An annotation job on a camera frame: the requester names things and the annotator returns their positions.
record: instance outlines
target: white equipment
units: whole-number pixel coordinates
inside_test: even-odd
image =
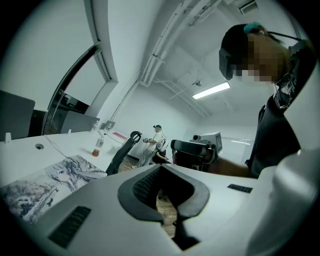
[[[284,113],[301,150],[265,168],[258,179],[172,164],[144,166],[83,186],[26,227],[30,237],[48,255],[275,254],[320,190],[319,74],[317,64]],[[209,135],[201,139],[211,141]],[[160,188],[178,211],[175,240],[153,208]]]

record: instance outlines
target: office chair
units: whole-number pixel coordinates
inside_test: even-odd
[[[139,131],[133,131],[130,134],[130,139],[118,150],[118,152],[113,157],[110,165],[106,169],[106,173],[109,175],[117,174],[119,171],[119,166],[124,160],[125,156],[133,148],[133,146],[138,143],[141,139],[142,133]]]

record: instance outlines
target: desk surface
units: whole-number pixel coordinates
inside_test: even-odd
[[[125,141],[113,134],[108,135],[118,142]],[[100,134],[98,131],[73,132],[71,134],[52,134],[47,137],[68,157],[80,155],[102,171],[105,171],[122,145],[107,135],[98,157],[92,156]],[[14,139],[8,144],[0,142],[0,187],[26,177],[32,173],[56,164],[65,157],[54,148],[45,136]]]

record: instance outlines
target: anime illustration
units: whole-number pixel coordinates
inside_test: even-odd
[[[10,212],[29,223],[85,184],[107,176],[80,155],[37,171],[0,188]]]

